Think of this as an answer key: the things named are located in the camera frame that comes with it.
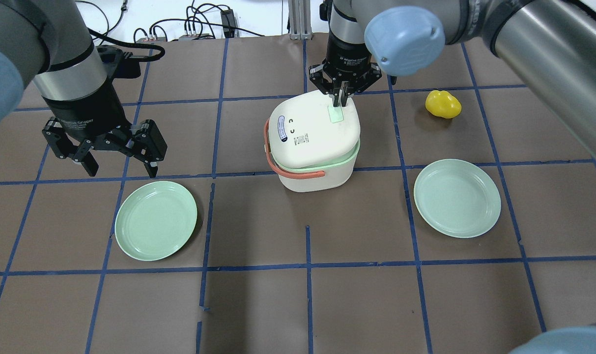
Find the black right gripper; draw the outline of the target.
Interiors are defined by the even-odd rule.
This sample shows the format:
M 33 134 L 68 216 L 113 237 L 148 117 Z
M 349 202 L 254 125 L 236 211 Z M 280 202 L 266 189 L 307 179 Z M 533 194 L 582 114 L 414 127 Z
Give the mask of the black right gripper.
M 332 99 L 334 107 L 345 107 L 356 93 L 361 93 L 383 77 L 371 61 L 364 43 L 348 43 L 329 35 L 322 63 L 310 66 L 310 82 Z

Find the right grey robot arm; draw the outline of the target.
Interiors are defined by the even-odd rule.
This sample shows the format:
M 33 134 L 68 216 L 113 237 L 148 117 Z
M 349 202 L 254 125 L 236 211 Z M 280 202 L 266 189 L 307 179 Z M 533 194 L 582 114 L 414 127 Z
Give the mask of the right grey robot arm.
M 580 0 L 325 0 L 327 54 L 310 81 L 334 106 L 414 75 L 479 37 L 596 161 L 596 11 Z

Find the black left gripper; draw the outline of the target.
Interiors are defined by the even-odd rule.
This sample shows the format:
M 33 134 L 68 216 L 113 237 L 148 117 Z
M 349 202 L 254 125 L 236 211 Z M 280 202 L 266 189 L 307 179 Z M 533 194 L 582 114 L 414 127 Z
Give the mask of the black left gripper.
M 134 158 L 143 162 L 148 177 L 158 174 L 168 144 L 153 119 L 132 125 L 113 85 L 102 85 L 84 98 L 62 101 L 45 98 L 53 118 L 42 129 L 49 148 L 59 159 L 69 158 L 95 177 L 99 165 L 90 150 L 118 150 L 131 141 Z M 75 145 L 69 137 L 79 144 Z

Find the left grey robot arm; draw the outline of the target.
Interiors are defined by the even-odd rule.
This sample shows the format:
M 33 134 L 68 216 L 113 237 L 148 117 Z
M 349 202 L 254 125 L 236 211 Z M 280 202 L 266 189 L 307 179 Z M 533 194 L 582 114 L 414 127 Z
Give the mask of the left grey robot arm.
M 0 0 L 0 122 L 34 83 L 53 114 L 42 135 L 57 158 L 93 177 L 92 152 L 117 151 L 154 178 L 166 141 L 153 120 L 128 121 L 112 83 L 138 78 L 142 62 L 164 55 L 161 46 L 89 29 L 73 0 Z

